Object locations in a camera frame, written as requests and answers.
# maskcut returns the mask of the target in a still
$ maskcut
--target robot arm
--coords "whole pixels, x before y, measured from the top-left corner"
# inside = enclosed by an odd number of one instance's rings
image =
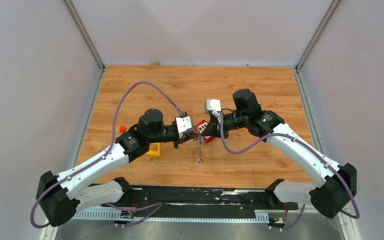
[[[221,131],[223,131],[223,136],[227,138],[229,131],[240,128],[247,128],[250,134],[258,138],[267,136],[263,140],[264,142],[268,142],[285,153],[313,181],[312,183],[295,183],[283,179],[276,180],[267,190],[273,191],[280,202],[310,204],[324,216],[335,217],[350,201],[350,198],[338,177],[328,169],[328,165],[341,175],[353,196],[356,195],[357,170],[351,164],[341,166],[318,152],[298,136],[280,116],[273,111],[262,110],[255,94],[249,89],[236,91],[233,94],[233,100],[236,110],[229,114],[221,112],[220,100],[208,99],[205,102],[205,112],[209,114],[210,120],[208,126],[203,130],[202,136],[221,138]],[[312,149],[326,163],[322,163],[318,156],[296,141]]]
[[[177,149],[190,139],[198,138],[192,119],[186,113],[176,117],[171,125],[163,124],[163,113],[148,109],[127,132],[115,139],[113,147],[107,147],[82,164],[54,175],[51,171],[40,177],[36,199],[53,184],[67,178],[52,189],[39,202],[40,207],[53,227],[70,220],[77,211],[117,201],[130,201],[132,187],[123,178],[116,178],[106,184],[90,186],[109,171],[131,163],[150,149],[150,143],[173,142]],[[75,177],[71,174],[86,168]]]

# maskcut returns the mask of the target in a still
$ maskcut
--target orange object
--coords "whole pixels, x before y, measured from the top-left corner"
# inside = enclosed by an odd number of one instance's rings
[[[127,128],[125,126],[120,126],[120,133],[127,132]]]

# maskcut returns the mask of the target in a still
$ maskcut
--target wire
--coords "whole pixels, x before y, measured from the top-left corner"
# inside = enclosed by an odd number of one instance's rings
[[[121,207],[118,207],[118,206],[115,206],[111,203],[107,203],[108,206],[112,207],[112,208],[115,208],[117,210],[120,210],[120,211],[125,211],[125,212],[131,212],[132,209],[130,208],[121,208]],[[146,215],[145,217],[143,217],[142,219],[138,220],[138,221],[135,221],[135,222],[132,222],[132,223],[127,223],[127,224],[111,224],[111,225],[108,225],[108,226],[104,226],[94,232],[92,232],[91,234],[85,236],[84,238],[82,238],[81,240],[85,240],[85,239],[88,239],[90,237],[92,237],[93,235],[96,235],[104,230],[107,230],[109,228],[114,228],[114,227],[118,227],[119,225],[121,225],[122,228],[124,227],[131,227],[131,226],[134,226],[134,225],[138,225],[140,223],[142,223],[143,221],[145,221],[146,219],[148,219],[149,217],[151,217],[155,212],[157,212],[161,207],[163,206],[163,203],[159,202],[159,203],[154,203],[154,204],[151,204],[151,205],[148,205],[148,206],[144,206],[144,207],[141,207],[141,208],[136,208],[135,210],[138,212],[138,211],[143,211],[143,210],[146,210],[146,209],[150,209],[150,208],[153,208],[153,207],[156,207],[150,214]],[[62,227],[59,229],[57,235],[58,235],[58,238],[60,240],[63,240],[63,238],[61,237],[61,231],[62,231]]]
[[[283,216],[279,217],[277,220],[285,219],[285,223],[286,223],[286,221],[288,221],[288,211],[289,211],[289,209],[288,209],[288,204],[287,203],[285,203],[284,205],[285,205],[285,208],[286,208],[285,209],[285,214]]]
[[[121,211],[127,211],[127,212],[131,212],[132,209],[130,208],[122,208],[122,207],[118,207],[112,203],[107,203],[108,206],[112,207],[112,208],[115,208],[117,210],[121,210]],[[139,221],[134,221],[132,223],[128,223],[128,224],[122,224],[121,227],[130,227],[130,226],[134,226],[134,225],[138,225],[140,223],[142,223],[143,221],[147,220],[148,218],[150,218],[154,213],[156,213],[161,207],[163,206],[163,203],[161,202],[158,202],[158,203],[154,203],[154,204],[151,204],[151,205],[148,205],[148,206],[144,206],[144,207],[140,207],[140,208],[136,208],[135,211],[142,211],[142,210],[146,210],[146,209],[150,209],[152,207],[156,207],[150,214],[146,215],[145,217],[143,217],[141,220]]]
[[[221,125],[221,129],[224,128],[224,117],[223,117],[223,112],[222,111],[219,111],[219,113],[221,114],[221,118],[220,118],[220,125]],[[274,137],[274,136],[280,136],[280,137],[284,137],[284,138],[288,138],[288,139],[291,139],[291,140],[294,140],[294,137],[293,136],[290,136],[290,135],[286,135],[286,134],[283,134],[283,133],[271,133],[271,134],[267,134],[263,137],[261,137],[260,139],[258,139],[257,141],[255,141],[254,143],[252,143],[251,145],[249,145],[248,147],[246,147],[245,149],[243,150],[240,150],[240,151],[233,151],[231,150],[228,145],[226,144],[226,140],[225,140],[225,134],[224,134],[224,131],[220,131],[220,136],[221,136],[221,142],[223,143],[223,146],[224,148],[231,154],[243,154],[245,153],[246,151],[250,150],[252,147],[254,147],[255,145],[257,145],[258,143],[260,143],[261,141],[267,139],[267,138],[270,138],[270,137]],[[353,193],[351,192],[350,188],[348,187],[347,183],[345,182],[344,178],[332,167],[330,166],[329,164],[327,164],[328,162],[326,162],[326,160],[323,159],[323,157],[321,157],[312,147],[308,146],[306,143],[304,143],[303,141],[299,140],[299,139],[295,139],[295,142],[300,144],[301,146],[303,146],[304,148],[306,148],[308,151],[310,151],[321,163],[327,165],[327,168],[332,171],[332,173],[339,179],[339,181],[342,183],[343,187],[345,188],[345,191],[346,193],[348,194],[348,197],[349,197],[349,200],[351,201],[352,203],[352,206],[354,207],[354,210],[355,210],[355,215],[352,215],[351,213],[349,212],[346,212],[344,210],[341,210],[340,212],[347,215],[348,217],[350,218],[353,218],[353,219],[359,219],[360,218],[360,211],[359,211],[359,208],[357,207],[357,203],[356,203],[356,200],[354,199],[354,196],[353,196]]]
[[[295,227],[300,222],[301,218],[303,218],[305,208],[306,208],[306,205],[303,204],[302,208],[301,208],[301,212],[299,212],[298,217],[296,218],[296,220],[291,225],[286,226],[286,227],[274,227],[274,226],[272,226],[271,228],[273,228],[275,230],[283,231],[283,230],[288,230],[288,229]]]
[[[134,208],[137,209],[138,208],[138,198],[137,197],[134,197]]]
[[[117,108],[115,109],[115,114],[114,114],[114,118],[112,119],[112,134],[111,134],[111,143],[108,147],[108,151],[106,151],[103,156],[106,157],[110,152],[111,152],[111,149],[113,149],[113,146],[114,146],[114,141],[115,141],[115,138],[116,138],[116,120],[117,120],[117,115],[119,113],[119,110],[120,110],[120,107],[123,103],[123,101],[125,100],[125,98],[127,97],[127,95],[138,85],[141,85],[141,84],[147,84],[147,85],[150,85],[152,86],[153,88],[155,88],[158,92],[160,92],[173,106],[174,108],[177,110],[177,112],[179,112],[179,114],[183,114],[184,112],[176,105],[176,103],[161,89],[159,88],[157,85],[153,84],[152,82],[149,82],[149,81],[138,81],[137,83],[133,84],[126,92],[125,94],[123,95],[123,97],[120,99],[120,102],[118,103],[117,105]],[[99,161],[102,160],[102,156],[97,158],[96,160],[92,161],[91,163],[89,163],[88,165],[80,168],[79,170],[73,172],[72,174],[64,177],[63,179],[59,180],[58,182],[54,183],[53,185],[51,185],[49,188],[47,188],[38,198],[37,200],[34,202],[33,204],[33,207],[31,208],[31,212],[30,212],[30,223],[33,227],[37,228],[37,229],[42,229],[42,228],[46,228],[47,226],[50,225],[50,222],[44,224],[44,225],[39,225],[35,222],[35,211],[36,211],[36,208],[38,207],[39,205],[39,202],[46,196],[46,194],[48,194],[52,189],[54,189],[55,187],[61,185],[62,183],[64,183],[65,181],[68,180],[68,177],[70,178],[73,178],[74,176],[76,176],[77,174],[85,171],[86,169],[92,167],[93,165],[95,165],[96,163],[98,163]]]
[[[244,109],[244,110],[240,111],[239,112],[239,117],[241,117],[243,113],[247,113],[247,112],[249,112],[247,109]]]
[[[230,111],[230,112],[232,112],[232,113],[233,113],[233,110],[232,110],[232,109],[230,109],[230,108],[223,108],[221,111],[223,111],[223,110],[227,110],[227,111]]]

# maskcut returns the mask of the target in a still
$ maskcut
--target yellow block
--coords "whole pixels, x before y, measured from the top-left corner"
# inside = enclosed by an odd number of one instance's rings
[[[149,150],[147,153],[145,153],[146,155],[151,155],[151,156],[157,156],[159,157],[161,155],[161,148],[160,148],[160,143],[157,142],[157,143],[151,143],[151,145],[155,145],[156,146],[156,151],[153,151],[153,150]]]

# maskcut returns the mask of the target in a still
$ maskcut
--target wood grain surface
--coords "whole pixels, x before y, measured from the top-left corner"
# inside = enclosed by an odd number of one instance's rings
[[[221,67],[221,66],[130,66],[110,65],[106,69],[99,96],[78,162],[93,157],[111,141],[116,106],[126,90],[138,81],[151,81],[162,88],[193,119],[194,124],[209,120],[204,112],[206,99],[220,99],[222,108],[235,108],[232,94],[251,89],[264,110],[280,115],[308,143],[311,142],[300,94],[292,68]],[[138,122],[151,108],[164,114],[168,125],[178,114],[153,87],[137,86],[121,105],[116,121],[119,127]],[[230,131],[226,140],[232,150],[249,146],[257,138],[246,129]],[[292,182],[311,179],[293,161],[268,143],[259,143],[241,155],[228,153],[219,138],[202,146],[205,162],[195,165],[198,154],[193,141],[174,149],[172,143],[161,144],[161,156],[144,155],[132,163],[114,169],[98,180],[106,183],[125,177],[131,184],[265,188],[283,178]]]

